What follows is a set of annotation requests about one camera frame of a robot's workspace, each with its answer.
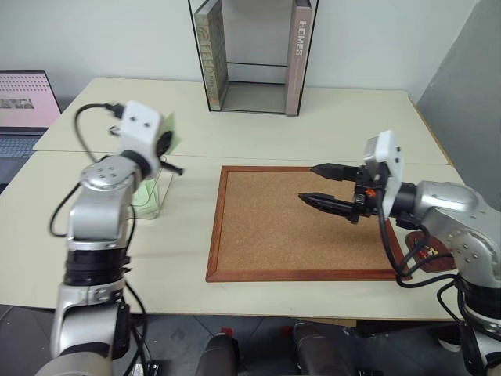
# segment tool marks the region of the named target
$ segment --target laptop screen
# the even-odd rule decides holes
[[[43,70],[0,70],[0,128],[48,128],[59,115]]]

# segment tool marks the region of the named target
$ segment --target laptop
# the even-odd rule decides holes
[[[0,70],[0,193],[60,115],[44,70]]]

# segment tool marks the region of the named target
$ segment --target table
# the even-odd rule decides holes
[[[73,131],[75,111],[87,103],[133,99],[163,114],[175,112],[182,143],[174,155],[310,161],[362,160],[366,140],[394,129],[409,163],[448,163],[430,130],[402,90],[305,88],[298,117],[209,112],[201,82],[96,78],[35,146],[81,150]],[[81,130],[92,151],[114,152],[108,111],[89,110]]]
[[[160,216],[138,221],[129,252],[133,270],[127,277],[151,313],[448,319],[434,298],[437,285],[406,290],[390,281],[207,284],[204,277],[220,166],[313,165],[317,161],[189,156],[170,156],[169,161],[186,173],[174,179]],[[88,163],[80,152],[38,151],[0,196],[1,303],[55,306],[66,247],[64,240],[49,236],[48,220]],[[461,183],[452,166],[408,163],[404,180],[417,183],[421,179]],[[59,231],[66,214],[67,207],[56,222]],[[404,246],[406,231],[395,229]],[[414,280],[423,277],[425,273],[419,271]],[[457,312],[454,292],[447,291],[444,298]]]

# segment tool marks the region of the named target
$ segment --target cork surface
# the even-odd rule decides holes
[[[349,272],[354,274],[348,279],[394,279],[375,216],[361,217],[358,225],[352,225],[297,197],[298,193],[322,192],[352,201],[354,183],[324,179],[307,168],[228,169],[223,167],[218,201],[224,202],[219,202],[222,210],[216,213],[216,222],[218,214],[222,217],[220,229],[214,223],[211,249],[211,257],[217,259],[213,272],[226,275],[222,280],[239,280],[239,275],[254,280],[252,273],[261,273],[255,280],[274,280],[274,272],[277,280],[315,280],[315,271],[326,280],[347,279]],[[344,273],[339,278],[329,275],[334,270]],[[364,278],[363,270],[383,273],[378,277],[366,273],[368,278]],[[301,277],[301,271],[308,272],[308,277]]]

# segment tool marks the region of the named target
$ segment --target book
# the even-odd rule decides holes
[[[221,0],[207,0],[195,12],[196,35],[211,110],[220,111],[228,91]]]
[[[313,9],[309,0],[294,0],[290,19],[287,57],[285,115],[296,116],[305,79],[306,60],[312,33]]]

